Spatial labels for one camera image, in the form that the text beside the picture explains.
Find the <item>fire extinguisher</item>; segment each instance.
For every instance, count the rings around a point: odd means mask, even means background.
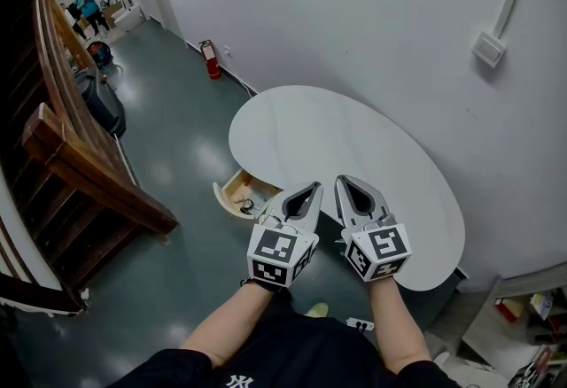
[[[201,45],[201,54],[205,58],[206,71],[209,73],[209,78],[218,80],[221,77],[221,67],[214,53],[213,42],[205,40],[199,45]]]

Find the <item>wooden staircase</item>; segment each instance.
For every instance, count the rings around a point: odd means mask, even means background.
[[[70,295],[140,233],[175,217],[130,180],[66,58],[94,66],[56,0],[0,0],[0,165],[30,236]]]

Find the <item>gray floor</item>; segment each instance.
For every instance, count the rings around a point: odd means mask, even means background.
[[[12,343],[35,388],[105,386],[165,347],[177,347],[246,277],[250,227],[218,205],[212,183],[238,169],[230,122],[248,99],[229,79],[209,81],[201,58],[153,22],[113,46],[113,76],[128,118],[122,138],[139,182],[181,226],[167,247],[138,238],[91,284],[89,309],[74,318],[18,313]],[[322,217],[313,262],[291,288],[298,311],[318,301],[330,314],[370,319],[362,283],[332,243],[339,229]],[[404,291],[425,326],[458,280]]]

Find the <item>kidney-shaped table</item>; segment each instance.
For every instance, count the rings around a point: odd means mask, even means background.
[[[269,89],[240,108],[229,143],[238,164],[264,182],[321,182],[322,211],[337,222],[338,175],[380,190],[413,251],[395,275],[404,287],[433,289],[459,263],[464,222],[447,181],[416,141],[368,106],[315,87]]]

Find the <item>open drawer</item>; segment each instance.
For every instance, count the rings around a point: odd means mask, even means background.
[[[256,220],[266,209],[269,200],[281,190],[274,185],[258,180],[240,169],[221,188],[213,183],[214,195],[227,212],[244,220]],[[246,199],[250,199],[253,207],[250,214],[241,212]]]

